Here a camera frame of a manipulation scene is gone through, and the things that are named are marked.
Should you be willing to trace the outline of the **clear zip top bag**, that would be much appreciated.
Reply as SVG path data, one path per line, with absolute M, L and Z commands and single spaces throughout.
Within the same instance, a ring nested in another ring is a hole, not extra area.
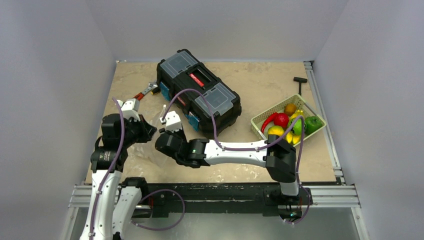
M 149 161 L 158 167 L 163 167 L 167 160 L 167 157 L 160 153 L 155 148 L 156 140 L 159 137 L 159 129 L 161 128 L 161 119 L 165 113 L 167 105 L 164 104 L 159 111 L 157 111 L 152 117 L 145 117 L 147 123 L 155 127 L 157 130 L 153 134 L 151 141 L 147 143 L 135 143 L 128 149 L 129 157 L 141 161 Z

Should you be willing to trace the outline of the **yellow lemon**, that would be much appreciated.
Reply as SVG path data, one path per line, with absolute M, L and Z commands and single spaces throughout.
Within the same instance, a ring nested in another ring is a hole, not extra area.
M 279 125 L 271 126 L 267 130 L 268 135 L 276 135 L 278 137 L 281 137 L 282 135 L 284 135 L 284 133 L 285 133 L 284 128 Z

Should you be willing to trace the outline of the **dark red apple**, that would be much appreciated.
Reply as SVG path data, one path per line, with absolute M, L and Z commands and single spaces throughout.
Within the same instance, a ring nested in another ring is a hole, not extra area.
M 273 120 L 273 124 L 274 124 L 275 126 L 281 126 L 281 127 L 283 127 L 284 129 L 286 129 L 286 128 L 287 128 L 287 126 L 288 126 L 289 120 L 290 120 L 290 117 L 289 117 L 289 116 L 287 116 L 287 115 L 286 115 L 285 113 L 283 113 L 283 112 L 280 112 L 280 113 L 278 113 L 278 115 L 274 118 L 274 120 Z

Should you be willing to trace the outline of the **green toy watermelon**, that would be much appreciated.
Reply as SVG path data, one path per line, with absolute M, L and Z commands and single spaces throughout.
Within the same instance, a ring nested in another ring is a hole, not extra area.
M 288 122 L 288 127 L 294 122 L 295 118 L 291 118 Z M 300 136 L 302 134 L 302 119 L 297 120 L 290 130 L 293 135 Z

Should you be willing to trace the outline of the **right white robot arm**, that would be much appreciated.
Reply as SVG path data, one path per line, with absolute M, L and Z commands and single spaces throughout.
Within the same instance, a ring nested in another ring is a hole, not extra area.
M 219 164 L 245 164 L 262 167 L 278 188 L 266 193 L 278 205 L 312 204 L 312 195 L 299 179 L 296 149 L 278 135 L 255 142 L 224 142 L 197 138 L 188 141 L 183 130 L 162 129 L 155 141 L 155 149 L 172 158 L 178 165 L 190 168 Z

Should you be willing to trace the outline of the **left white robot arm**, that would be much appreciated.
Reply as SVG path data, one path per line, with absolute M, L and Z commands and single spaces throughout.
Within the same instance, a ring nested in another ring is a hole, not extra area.
M 120 186 L 127 149 L 152 140 L 157 129 L 142 115 L 121 118 L 118 113 L 102 119 L 101 136 L 90 157 L 92 191 L 82 240 L 122 240 L 136 205 L 149 199 L 143 177 L 128 177 Z

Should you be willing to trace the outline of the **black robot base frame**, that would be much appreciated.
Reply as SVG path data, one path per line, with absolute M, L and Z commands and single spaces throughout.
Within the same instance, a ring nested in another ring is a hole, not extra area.
M 311 190 L 297 197 L 283 196 L 277 182 L 148 183 L 133 218 L 167 218 L 171 213 L 261 214 L 298 220 L 313 204 Z

